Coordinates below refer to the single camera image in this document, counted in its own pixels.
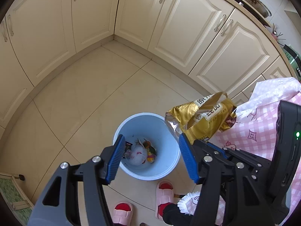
white tiled wall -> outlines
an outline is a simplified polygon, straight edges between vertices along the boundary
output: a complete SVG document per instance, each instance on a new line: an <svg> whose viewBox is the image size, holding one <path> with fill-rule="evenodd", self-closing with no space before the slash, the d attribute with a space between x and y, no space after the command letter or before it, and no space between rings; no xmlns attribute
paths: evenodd
<svg viewBox="0 0 301 226"><path fill-rule="evenodd" d="M301 35L297 31L296 27L287 16L284 11L288 0L261 0L270 9L272 16L267 17L270 23L274 23L278 30L284 35L279 38L285 38L286 40L279 40L281 44L287 44L292 46L298 53L301 53Z"/></svg>

gold wrapper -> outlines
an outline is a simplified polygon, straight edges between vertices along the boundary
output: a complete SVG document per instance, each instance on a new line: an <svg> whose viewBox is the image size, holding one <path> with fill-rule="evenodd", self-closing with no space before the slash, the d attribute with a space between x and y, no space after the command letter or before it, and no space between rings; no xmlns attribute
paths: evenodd
<svg viewBox="0 0 301 226"><path fill-rule="evenodd" d="M165 122L175 136L185 133L189 142L207 142L217 130L225 131L236 121L236 106L224 92L175 106L165 115Z"/></svg>

trash can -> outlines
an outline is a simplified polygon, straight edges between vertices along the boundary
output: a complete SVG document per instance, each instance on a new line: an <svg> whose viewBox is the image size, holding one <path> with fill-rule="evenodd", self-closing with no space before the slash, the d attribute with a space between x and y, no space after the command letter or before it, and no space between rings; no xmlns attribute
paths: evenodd
<svg viewBox="0 0 301 226"><path fill-rule="evenodd" d="M115 132L113 144L119 134L132 144L135 139L146 139L157 151L153 163L147 162L133 166L121 159L120 167L128 175L141 180L157 180L168 175L180 159L180 149L177 141L165 125L164 118L153 113L139 113L124 120Z"/></svg>

tile floor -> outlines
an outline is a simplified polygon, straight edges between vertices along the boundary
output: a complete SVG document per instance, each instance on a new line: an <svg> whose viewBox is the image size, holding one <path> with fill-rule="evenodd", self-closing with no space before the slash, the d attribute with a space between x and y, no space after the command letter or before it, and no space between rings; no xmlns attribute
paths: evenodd
<svg viewBox="0 0 301 226"><path fill-rule="evenodd" d="M76 61L34 98L0 154L0 170L23 174L26 181L20 185L35 203L61 162L83 163L100 154L130 115L164 116L173 106L200 97L162 66L113 40ZM178 194L195 188L182 158L164 179L173 183ZM131 225L164 225L154 216L157 183L134 179L119 169L104 188L109 209L129 201L135 207ZM82 184L79 204L82 225L88 225Z"/></svg>

pink slipper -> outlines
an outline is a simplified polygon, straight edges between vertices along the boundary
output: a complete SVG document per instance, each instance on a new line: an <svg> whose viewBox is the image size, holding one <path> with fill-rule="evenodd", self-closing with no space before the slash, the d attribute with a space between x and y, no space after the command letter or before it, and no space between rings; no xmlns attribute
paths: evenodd
<svg viewBox="0 0 301 226"><path fill-rule="evenodd" d="M115 209L116 206L121 203L125 203L125 204L129 205L131 210L124 211L124 210ZM113 210L113 223L129 226L131 223L131 218L133 216L133 205L128 202L119 202L117 205L114 206L114 210Z"/></svg>
<svg viewBox="0 0 301 226"><path fill-rule="evenodd" d="M174 191L173 189L160 189L160 185L164 184L164 183L168 183L170 184L172 187L173 185L171 184L171 182L169 181L160 181L157 185L157 189L156 189L156 218L159 220L163 220L163 218L159 215L158 213L158 207L161 204L165 204L165 203L173 203L173 195L174 195Z"/></svg>

